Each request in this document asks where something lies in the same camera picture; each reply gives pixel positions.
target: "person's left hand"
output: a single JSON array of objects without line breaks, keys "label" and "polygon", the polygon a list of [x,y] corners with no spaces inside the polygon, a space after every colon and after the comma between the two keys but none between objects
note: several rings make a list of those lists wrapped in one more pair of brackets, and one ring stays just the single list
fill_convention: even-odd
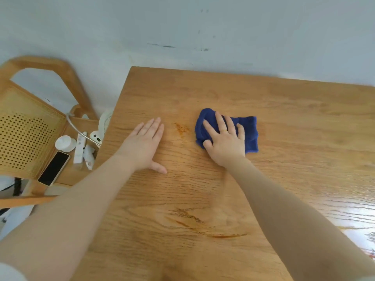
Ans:
[{"label": "person's left hand", "polygon": [[146,124],[138,124],[114,156],[130,163],[134,171],[152,169],[166,174],[166,168],[152,160],[164,131],[164,124],[160,124],[160,121],[161,119],[157,118]]}]

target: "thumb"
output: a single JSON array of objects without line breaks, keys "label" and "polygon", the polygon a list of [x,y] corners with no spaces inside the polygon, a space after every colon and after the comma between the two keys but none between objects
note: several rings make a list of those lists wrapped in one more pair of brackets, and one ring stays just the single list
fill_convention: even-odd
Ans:
[{"label": "thumb", "polygon": [[155,171],[157,171],[159,173],[162,173],[162,174],[167,173],[166,168],[164,166],[162,166],[161,164],[156,163],[154,161],[151,161],[151,165],[150,165],[149,169],[155,170]]},{"label": "thumb", "polygon": [[203,142],[203,146],[204,148],[207,150],[208,153],[211,152],[211,150],[213,149],[213,145],[212,145],[212,142],[211,140],[206,140]]}]

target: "forearm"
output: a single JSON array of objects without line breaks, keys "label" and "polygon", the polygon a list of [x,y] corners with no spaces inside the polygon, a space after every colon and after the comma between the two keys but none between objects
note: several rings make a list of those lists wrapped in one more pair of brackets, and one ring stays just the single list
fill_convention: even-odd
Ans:
[{"label": "forearm", "polygon": [[0,261],[21,270],[30,281],[69,280],[108,206],[132,174],[126,164],[112,157],[41,205],[0,243]]},{"label": "forearm", "polygon": [[280,187],[246,158],[229,173],[248,199],[265,236],[295,280],[355,280],[375,265],[331,222]]}]

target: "perforated panel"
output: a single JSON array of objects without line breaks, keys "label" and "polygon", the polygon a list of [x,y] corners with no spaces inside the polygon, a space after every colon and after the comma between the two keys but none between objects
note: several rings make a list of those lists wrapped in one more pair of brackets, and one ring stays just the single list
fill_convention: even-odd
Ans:
[{"label": "perforated panel", "polygon": [[37,178],[65,122],[54,109],[9,85],[0,103],[0,173]]}]

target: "chair backrest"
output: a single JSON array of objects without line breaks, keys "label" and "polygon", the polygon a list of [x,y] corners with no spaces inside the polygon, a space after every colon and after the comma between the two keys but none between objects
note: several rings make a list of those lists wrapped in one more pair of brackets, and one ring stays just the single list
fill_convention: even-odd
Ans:
[{"label": "chair backrest", "polygon": [[25,68],[56,72],[91,119],[97,119],[78,77],[59,59],[23,56],[0,67],[0,174],[37,179],[66,126],[63,113],[23,89],[11,78]]}]

